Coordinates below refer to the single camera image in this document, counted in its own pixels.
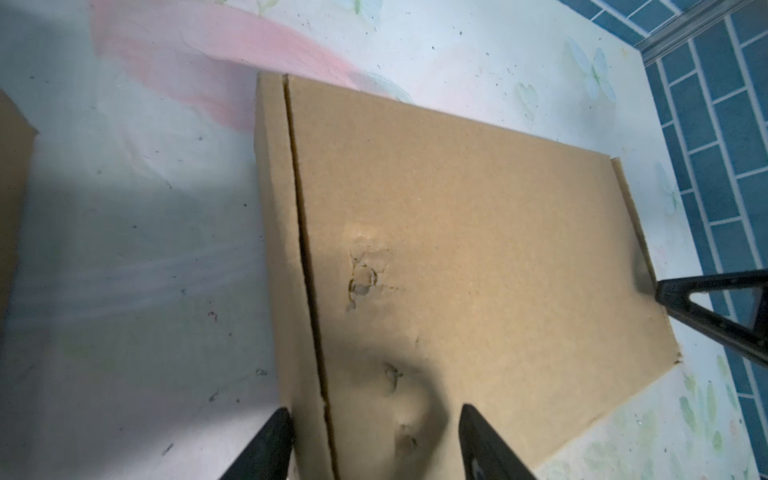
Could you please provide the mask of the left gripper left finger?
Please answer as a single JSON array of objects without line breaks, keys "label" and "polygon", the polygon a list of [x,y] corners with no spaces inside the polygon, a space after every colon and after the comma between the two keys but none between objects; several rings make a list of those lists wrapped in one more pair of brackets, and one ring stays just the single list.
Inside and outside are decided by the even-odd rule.
[{"label": "left gripper left finger", "polygon": [[278,408],[220,480],[286,480],[294,444],[289,410]]}]

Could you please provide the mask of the cardboard stack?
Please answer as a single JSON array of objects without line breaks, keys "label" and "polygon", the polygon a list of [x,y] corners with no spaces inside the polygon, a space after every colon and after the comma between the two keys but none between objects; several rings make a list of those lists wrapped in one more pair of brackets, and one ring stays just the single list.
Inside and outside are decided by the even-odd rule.
[{"label": "cardboard stack", "polygon": [[529,467],[680,353],[620,162],[261,73],[281,401],[301,479],[460,479],[472,405]]}]

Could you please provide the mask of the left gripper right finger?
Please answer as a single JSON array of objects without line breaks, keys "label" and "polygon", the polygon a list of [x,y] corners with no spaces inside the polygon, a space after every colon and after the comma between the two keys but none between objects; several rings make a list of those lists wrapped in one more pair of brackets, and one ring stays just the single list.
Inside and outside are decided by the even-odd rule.
[{"label": "left gripper right finger", "polygon": [[536,477],[471,404],[461,409],[459,442],[467,480],[535,480]]}]

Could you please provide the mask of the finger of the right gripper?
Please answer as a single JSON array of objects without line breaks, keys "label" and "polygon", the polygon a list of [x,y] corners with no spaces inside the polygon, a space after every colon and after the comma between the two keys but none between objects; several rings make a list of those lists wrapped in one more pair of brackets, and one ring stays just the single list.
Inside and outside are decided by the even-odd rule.
[{"label": "finger of the right gripper", "polygon": [[[754,310],[744,326],[694,301],[699,293],[750,290]],[[767,271],[765,269],[661,280],[655,300],[674,319],[693,328],[742,357],[767,366]]]}]

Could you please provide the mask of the brown cardboard box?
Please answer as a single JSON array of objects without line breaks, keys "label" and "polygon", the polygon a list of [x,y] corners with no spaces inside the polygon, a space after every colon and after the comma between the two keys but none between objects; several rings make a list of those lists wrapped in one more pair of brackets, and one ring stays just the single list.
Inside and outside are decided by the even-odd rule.
[{"label": "brown cardboard box", "polygon": [[29,165],[38,131],[1,92],[1,319],[7,316],[18,264],[18,244]]}]

